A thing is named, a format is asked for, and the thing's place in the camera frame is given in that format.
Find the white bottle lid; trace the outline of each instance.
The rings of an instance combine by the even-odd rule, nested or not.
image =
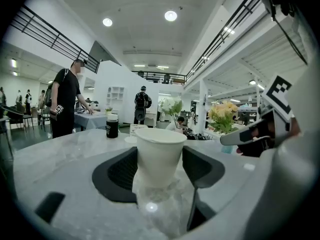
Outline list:
[[[108,121],[116,121],[118,120],[118,114],[108,114],[106,119]]]

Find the black cable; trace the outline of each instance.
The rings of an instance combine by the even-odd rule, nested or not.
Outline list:
[[[288,34],[286,33],[286,31],[283,29],[283,27],[280,25],[280,23],[277,21],[277,19],[274,17],[274,21],[278,24],[278,26],[280,27],[280,29],[282,30],[282,32],[284,33],[285,37],[287,38],[287,40],[289,41],[292,49],[295,51],[295,53],[299,56],[299,58],[304,62],[304,64],[308,65],[306,59],[304,58],[304,56],[301,54],[301,52],[299,51],[299,49],[297,48],[297,46],[295,45],[295,43],[291,40],[291,38],[288,36]]]

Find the round ceiling light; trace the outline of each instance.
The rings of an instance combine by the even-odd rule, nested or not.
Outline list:
[[[105,25],[106,27],[110,27],[112,25],[112,20],[109,19],[109,18],[105,18],[103,21],[102,21],[103,25]]]
[[[173,10],[169,10],[164,14],[164,17],[169,22],[174,22],[177,19],[177,14]]]

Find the black railing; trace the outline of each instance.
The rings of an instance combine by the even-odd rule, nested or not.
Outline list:
[[[10,25],[73,61],[86,60],[85,67],[97,73],[99,62],[95,58],[27,6],[20,8]]]
[[[225,39],[228,38],[229,35],[232,35],[232,31],[235,31],[237,26],[247,17],[247,15],[253,13],[253,10],[257,7],[257,4],[260,1],[261,0],[243,0],[224,27],[219,31],[213,41],[190,69],[186,75],[186,80],[191,78],[205,63],[209,61],[210,56],[217,51],[223,43],[225,43]]]
[[[184,85],[186,82],[186,76],[183,74],[172,74],[165,72],[145,72],[145,71],[132,71],[138,76],[144,78],[147,81],[154,83],[162,83],[167,85]]]

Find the small white cup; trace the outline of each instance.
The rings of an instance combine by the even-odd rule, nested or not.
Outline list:
[[[142,183],[153,188],[168,186],[172,182],[187,137],[172,130],[157,128],[141,128],[135,133],[137,173]]]

